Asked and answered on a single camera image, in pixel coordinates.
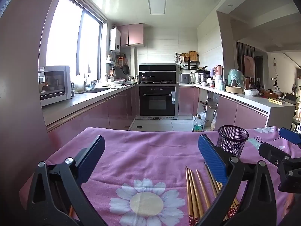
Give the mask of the dark wooden chopstick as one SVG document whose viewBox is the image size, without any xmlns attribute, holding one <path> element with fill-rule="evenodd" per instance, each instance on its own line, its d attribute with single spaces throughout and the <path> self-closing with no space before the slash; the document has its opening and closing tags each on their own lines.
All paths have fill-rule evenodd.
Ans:
<svg viewBox="0 0 301 226">
<path fill-rule="evenodd" d="M 214 183 L 213 183 L 213 180 L 212 180 L 210 171 L 209 171 L 208 166 L 207 166 L 206 163 L 204 163 L 204 167 L 205 167 L 205 170 L 206 170 L 206 173 L 207 173 L 207 177 L 208 177 L 209 183 L 210 183 L 211 188 L 212 188 L 212 191 L 213 191 L 213 195 L 214 195 L 214 197 L 216 198 L 216 197 L 217 197 L 216 188 L 215 188 L 215 185 L 214 185 Z"/>
<path fill-rule="evenodd" d="M 215 180 L 213 174 L 211 173 L 210 169 L 208 168 L 208 172 L 210 174 L 210 177 L 211 177 L 211 180 L 212 180 L 212 183 L 213 183 L 213 186 L 216 190 L 216 193 L 219 193 L 221 191 L 221 186 L 220 184 Z"/>
</svg>

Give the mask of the black mesh utensil cup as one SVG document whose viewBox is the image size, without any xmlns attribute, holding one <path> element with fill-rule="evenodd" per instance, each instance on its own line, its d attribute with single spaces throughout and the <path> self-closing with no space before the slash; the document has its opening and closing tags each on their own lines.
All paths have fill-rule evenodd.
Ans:
<svg viewBox="0 0 301 226">
<path fill-rule="evenodd" d="M 218 129 L 217 147 L 239 158 L 249 138 L 247 130 L 235 125 L 223 125 Z"/>
</svg>

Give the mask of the plastic oil bottle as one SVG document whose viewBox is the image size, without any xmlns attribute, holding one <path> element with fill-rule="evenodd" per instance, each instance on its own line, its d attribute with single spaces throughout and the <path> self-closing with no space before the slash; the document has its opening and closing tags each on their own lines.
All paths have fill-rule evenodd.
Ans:
<svg viewBox="0 0 301 226">
<path fill-rule="evenodd" d="M 204 129 L 204 121 L 202 120 L 200 115 L 196 115 L 193 121 L 193 131 L 194 132 L 202 132 Z"/>
</svg>

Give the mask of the pink floral tablecloth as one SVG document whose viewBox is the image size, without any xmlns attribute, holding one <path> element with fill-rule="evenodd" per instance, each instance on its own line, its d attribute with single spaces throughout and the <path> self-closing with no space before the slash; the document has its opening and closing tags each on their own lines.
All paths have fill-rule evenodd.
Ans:
<svg viewBox="0 0 301 226">
<path fill-rule="evenodd" d="M 300 225 L 300 202 L 292 207 L 286 206 L 289 197 L 295 193 L 279 191 L 278 167 L 261 157 L 258 151 L 259 146 L 266 142 L 292 158 L 300 158 L 300 145 L 280 137 L 279 130 L 275 126 L 247 129 L 249 138 L 239 160 L 249 164 L 260 160 L 266 163 L 275 193 L 276 225 Z M 198 148 L 202 134 L 216 146 L 218 131 L 134 132 L 87 128 L 45 162 L 55 165 L 68 157 L 75 157 L 100 135 L 105 140 L 105 151 L 89 180 L 81 187 L 105 225 L 189 225 L 186 166 L 193 172 L 204 214 L 208 209 L 196 169 L 201 174 L 210 206 L 215 200 L 205 161 Z M 26 205 L 32 178 L 20 192 Z M 246 184 L 246 181 L 241 182 L 225 219 L 237 212 Z"/>
</svg>

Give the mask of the pink kettle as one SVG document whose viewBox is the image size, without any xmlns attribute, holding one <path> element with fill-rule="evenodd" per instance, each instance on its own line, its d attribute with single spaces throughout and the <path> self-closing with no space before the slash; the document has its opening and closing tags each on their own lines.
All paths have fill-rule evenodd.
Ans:
<svg viewBox="0 0 301 226">
<path fill-rule="evenodd" d="M 216 76 L 223 76 L 223 66 L 222 65 L 217 65 L 215 67 L 215 75 Z"/>
</svg>

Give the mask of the black built-in oven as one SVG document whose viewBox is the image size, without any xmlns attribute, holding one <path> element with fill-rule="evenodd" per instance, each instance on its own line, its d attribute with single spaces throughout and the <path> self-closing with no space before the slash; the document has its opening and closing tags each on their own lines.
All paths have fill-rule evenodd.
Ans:
<svg viewBox="0 0 301 226">
<path fill-rule="evenodd" d="M 178 84 L 140 84 L 139 119 L 177 119 L 179 112 Z"/>
</svg>

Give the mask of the white microwave oven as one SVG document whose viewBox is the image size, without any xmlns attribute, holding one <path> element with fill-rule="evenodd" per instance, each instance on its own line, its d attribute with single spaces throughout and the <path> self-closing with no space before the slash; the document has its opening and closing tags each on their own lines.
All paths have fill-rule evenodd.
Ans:
<svg viewBox="0 0 301 226">
<path fill-rule="evenodd" d="M 41 67 L 38 82 L 42 107 L 71 98 L 70 67 L 67 65 Z"/>
</svg>

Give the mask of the black range hood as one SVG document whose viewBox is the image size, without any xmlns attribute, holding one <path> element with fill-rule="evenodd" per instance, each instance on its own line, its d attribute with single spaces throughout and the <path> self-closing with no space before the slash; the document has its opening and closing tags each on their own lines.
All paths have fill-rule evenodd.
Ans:
<svg viewBox="0 0 301 226">
<path fill-rule="evenodd" d="M 141 83 L 176 83 L 176 64 L 149 63 L 139 65 Z"/>
</svg>

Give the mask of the black frying pan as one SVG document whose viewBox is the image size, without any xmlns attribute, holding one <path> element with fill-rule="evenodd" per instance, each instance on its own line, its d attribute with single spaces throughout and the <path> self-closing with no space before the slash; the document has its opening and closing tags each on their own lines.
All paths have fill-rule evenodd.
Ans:
<svg viewBox="0 0 301 226">
<path fill-rule="evenodd" d="M 124 75 L 129 75 L 130 74 L 130 68 L 127 64 L 124 64 L 122 66 L 122 72 L 123 72 Z"/>
</svg>

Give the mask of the window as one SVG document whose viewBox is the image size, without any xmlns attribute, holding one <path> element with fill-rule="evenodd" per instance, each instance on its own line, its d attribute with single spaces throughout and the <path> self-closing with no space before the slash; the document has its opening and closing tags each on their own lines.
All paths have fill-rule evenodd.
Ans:
<svg viewBox="0 0 301 226">
<path fill-rule="evenodd" d="M 77 0 L 59 0 L 50 23 L 46 66 L 69 66 L 70 77 L 100 79 L 103 21 Z"/>
</svg>

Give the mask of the white water heater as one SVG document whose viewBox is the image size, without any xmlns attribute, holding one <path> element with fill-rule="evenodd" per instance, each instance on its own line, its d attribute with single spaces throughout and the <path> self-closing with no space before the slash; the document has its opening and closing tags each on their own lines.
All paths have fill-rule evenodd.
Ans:
<svg viewBox="0 0 301 226">
<path fill-rule="evenodd" d="M 121 33 L 117 28 L 110 30 L 110 44 L 109 50 L 115 53 L 120 52 Z"/>
</svg>

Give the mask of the pink upper cabinet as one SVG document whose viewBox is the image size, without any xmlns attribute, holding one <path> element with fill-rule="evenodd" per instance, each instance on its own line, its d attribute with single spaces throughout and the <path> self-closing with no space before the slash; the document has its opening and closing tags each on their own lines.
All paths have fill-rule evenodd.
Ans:
<svg viewBox="0 0 301 226">
<path fill-rule="evenodd" d="M 143 24 L 127 24 L 118 26 L 120 43 L 123 47 L 134 47 L 144 44 Z"/>
</svg>

